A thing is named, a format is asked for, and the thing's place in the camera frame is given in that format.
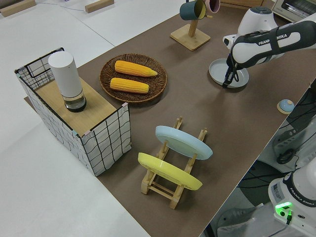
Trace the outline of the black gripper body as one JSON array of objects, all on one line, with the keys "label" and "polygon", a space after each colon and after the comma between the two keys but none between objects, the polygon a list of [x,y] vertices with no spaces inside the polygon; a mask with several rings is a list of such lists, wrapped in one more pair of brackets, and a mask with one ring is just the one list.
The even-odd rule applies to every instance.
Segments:
[{"label": "black gripper body", "polygon": [[228,66],[228,71],[236,71],[237,70],[238,64],[234,60],[231,53],[227,57],[227,66]]}]

